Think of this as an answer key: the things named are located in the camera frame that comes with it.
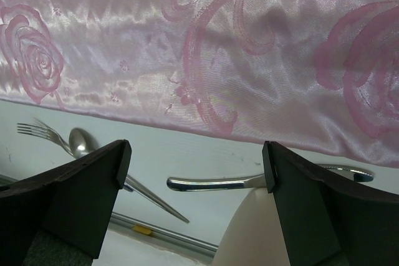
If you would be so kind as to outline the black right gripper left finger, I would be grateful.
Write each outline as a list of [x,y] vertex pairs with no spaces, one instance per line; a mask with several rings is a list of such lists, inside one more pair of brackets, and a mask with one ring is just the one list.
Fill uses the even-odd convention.
[[116,140],[1,186],[1,265],[92,265],[100,255],[132,149]]

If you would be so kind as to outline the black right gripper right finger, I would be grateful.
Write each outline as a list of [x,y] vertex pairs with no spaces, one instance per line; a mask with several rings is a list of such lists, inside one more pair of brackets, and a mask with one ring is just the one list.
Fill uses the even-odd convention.
[[275,141],[262,149],[291,265],[398,265],[398,195],[326,170]]

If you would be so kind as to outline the beige ceramic cup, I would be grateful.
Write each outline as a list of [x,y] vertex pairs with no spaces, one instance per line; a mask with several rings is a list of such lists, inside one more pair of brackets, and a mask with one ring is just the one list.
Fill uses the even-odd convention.
[[253,189],[238,207],[219,244],[213,265],[289,265],[274,196]]

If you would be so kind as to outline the silver spoon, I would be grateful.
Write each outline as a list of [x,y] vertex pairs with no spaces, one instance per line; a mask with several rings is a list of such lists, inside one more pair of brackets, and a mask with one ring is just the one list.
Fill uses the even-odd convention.
[[[71,129],[69,133],[69,147],[75,158],[81,158],[95,150],[94,144],[90,141],[88,135],[79,128]],[[138,182],[130,175],[126,176],[123,189],[128,192],[138,193],[139,195],[143,196],[145,199],[162,208],[164,211],[176,217],[177,219],[183,221],[186,224],[190,223],[189,219],[179,213],[176,209],[172,208],[168,203],[166,203],[154,192],[150,191],[147,187],[145,187],[143,184]]]

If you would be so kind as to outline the silver table knife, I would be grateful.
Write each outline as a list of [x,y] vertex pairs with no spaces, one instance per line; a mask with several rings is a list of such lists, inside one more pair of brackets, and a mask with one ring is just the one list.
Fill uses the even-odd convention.
[[[358,183],[371,182],[374,179],[374,174],[371,171],[354,166],[339,164],[319,164],[319,166]],[[166,185],[171,190],[183,192],[267,187],[264,174],[224,179],[184,179],[169,177],[166,180]]]

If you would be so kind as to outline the pink satin rose placemat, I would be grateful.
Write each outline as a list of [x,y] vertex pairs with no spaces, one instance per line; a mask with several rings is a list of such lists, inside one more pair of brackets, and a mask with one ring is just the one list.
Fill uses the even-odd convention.
[[1,98],[398,167],[398,0],[1,0]]

